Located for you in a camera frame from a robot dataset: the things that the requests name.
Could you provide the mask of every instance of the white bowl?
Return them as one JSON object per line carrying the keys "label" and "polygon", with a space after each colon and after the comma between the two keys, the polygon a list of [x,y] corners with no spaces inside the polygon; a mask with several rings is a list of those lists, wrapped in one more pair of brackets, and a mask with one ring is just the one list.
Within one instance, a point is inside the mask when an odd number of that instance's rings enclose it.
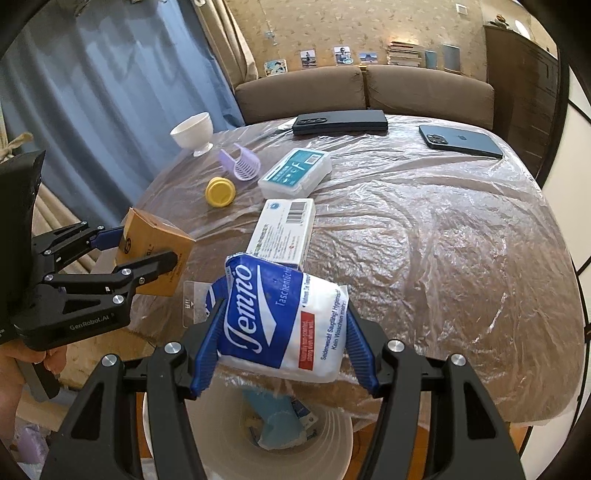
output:
{"label": "white bowl", "polygon": [[213,136],[212,119],[207,112],[193,115],[174,127],[170,136],[179,147],[193,150],[195,157],[203,155],[213,147],[210,142]]}

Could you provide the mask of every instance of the blue curtain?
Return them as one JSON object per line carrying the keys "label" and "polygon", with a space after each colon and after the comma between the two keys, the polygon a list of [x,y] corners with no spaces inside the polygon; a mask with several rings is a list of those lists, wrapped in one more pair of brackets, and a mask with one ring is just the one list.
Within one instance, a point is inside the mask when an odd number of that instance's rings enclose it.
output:
{"label": "blue curtain", "polygon": [[190,0],[92,0],[77,18],[50,2],[2,59],[0,98],[9,134],[47,150],[43,182],[108,226],[180,151],[175,125],[243,125]]}

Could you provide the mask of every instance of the yellow bottle cap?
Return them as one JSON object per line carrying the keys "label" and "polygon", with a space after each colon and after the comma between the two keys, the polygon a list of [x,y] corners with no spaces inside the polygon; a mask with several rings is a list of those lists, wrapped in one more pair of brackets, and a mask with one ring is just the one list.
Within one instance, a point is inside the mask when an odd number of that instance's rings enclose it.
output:
{"label": "yellow bottle cap", "polygon": [[236,197],[236,187],[231,180],[214,177],[205,188],[205,199],[212,207],[230,205]]}

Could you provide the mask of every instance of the brown couch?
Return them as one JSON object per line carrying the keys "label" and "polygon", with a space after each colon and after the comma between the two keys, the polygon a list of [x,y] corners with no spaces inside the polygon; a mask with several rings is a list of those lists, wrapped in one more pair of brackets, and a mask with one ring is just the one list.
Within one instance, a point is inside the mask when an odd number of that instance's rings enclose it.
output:
{"label": "brown couch", "polygon": [[243,83],[235,95],[247,125],[301,113],[369,107],[487,129],[492,129],[495,98],[492,86],[479,80],[395,65],[289,72]]}
{"label": "brown couch", "polygon": [[246,82],[235,96],[247,125],[335,110],[365,110],[357,67],[321,67]]}

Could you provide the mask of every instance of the framed picture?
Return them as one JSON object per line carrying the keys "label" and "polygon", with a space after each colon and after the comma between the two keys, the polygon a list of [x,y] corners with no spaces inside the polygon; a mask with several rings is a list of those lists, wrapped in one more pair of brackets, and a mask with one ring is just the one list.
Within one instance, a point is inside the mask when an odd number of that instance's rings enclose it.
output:
{"label": "framed picture", "polygon": [[346,46],[338,46],[333,48],[335,53],[335,62],[337,65],[352,65],[353,58],[351,58],[351,49]]}
{"label": "framed picture", "polygon": [[359,61],[362,65],[378,62],[378,54],[374,51],[362,51],[359,53]]}
{"label": "framed picture", "polygon": [[300,51],[301,67],[303,69],[313,69],[316,67],[316,50]]}
{"label": "framed picture", "polygon": [[287,72],[287,62],[281,60],[271,60],[265,62],[265,75],[271,77]]}

